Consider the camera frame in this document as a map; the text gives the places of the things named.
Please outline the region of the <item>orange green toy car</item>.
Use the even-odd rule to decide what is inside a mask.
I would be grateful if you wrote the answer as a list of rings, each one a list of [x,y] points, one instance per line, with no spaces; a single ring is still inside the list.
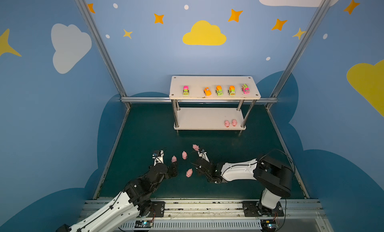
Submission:
[[[222,96],[223,95],[223,89],[220,85],[216,86],[216,95]]]

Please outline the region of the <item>pink green toy truck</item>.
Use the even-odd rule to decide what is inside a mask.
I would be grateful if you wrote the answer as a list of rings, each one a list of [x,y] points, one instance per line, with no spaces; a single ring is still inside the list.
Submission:
[[[189,96],[190,91],[188,86],[183,87],[183,96]]]

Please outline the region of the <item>orange green toy truck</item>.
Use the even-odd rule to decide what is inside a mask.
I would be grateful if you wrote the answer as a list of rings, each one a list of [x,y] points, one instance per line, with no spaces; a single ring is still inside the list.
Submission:
[[[230,86],[229,87],[229,89],[228,89],[228,94],[229,94],[229,96],[235,96],[235,94],[236,94],[236,89],[235,89],[235,87],[234,86]]]

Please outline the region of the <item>pink green toy car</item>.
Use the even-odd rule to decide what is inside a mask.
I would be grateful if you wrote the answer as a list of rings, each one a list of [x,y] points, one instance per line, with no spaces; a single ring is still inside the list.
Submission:
[[[250,93],[250,89],[249,89],[247,84],[242,84],[242,92],[243,92],[243,94],[249,94]]]

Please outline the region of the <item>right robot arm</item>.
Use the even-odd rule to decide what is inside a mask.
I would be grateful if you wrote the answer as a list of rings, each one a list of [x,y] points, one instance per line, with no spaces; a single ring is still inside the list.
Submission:
[[[204,175],[210,183],[221,184],[238,180],[257,181],[265,189],[256,205],[247,207],[260,217],[273,217],[280,214],[280,199],[291,196],[292,169],[270,156],[239,163],[213,164],[205,156],[200,156],[194,166],[199,175]]]

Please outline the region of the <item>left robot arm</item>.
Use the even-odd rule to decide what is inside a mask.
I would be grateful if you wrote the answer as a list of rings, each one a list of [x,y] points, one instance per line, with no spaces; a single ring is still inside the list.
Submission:
[[[151,195],[163,180],[178,175],[178,163],[152,165],[147,173],[131,180],[108,204],[86,219],[68,226],[60,226],[58,232],[112,232],[125,221],[146,216],[150,212]]]

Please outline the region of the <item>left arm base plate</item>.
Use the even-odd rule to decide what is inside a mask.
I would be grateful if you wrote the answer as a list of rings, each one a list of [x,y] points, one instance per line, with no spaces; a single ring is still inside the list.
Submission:
[[[163,218],[165,213],[164,201],[152,201],[150,207],[141,211],[142,218]]]

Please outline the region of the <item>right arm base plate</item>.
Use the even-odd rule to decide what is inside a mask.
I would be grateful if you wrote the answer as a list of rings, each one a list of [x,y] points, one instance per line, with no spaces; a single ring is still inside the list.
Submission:
[[[259,201],[242,202],[245,217],[284,217],[284,209],[280,202],[274,209],[269,209],[260,204]]]

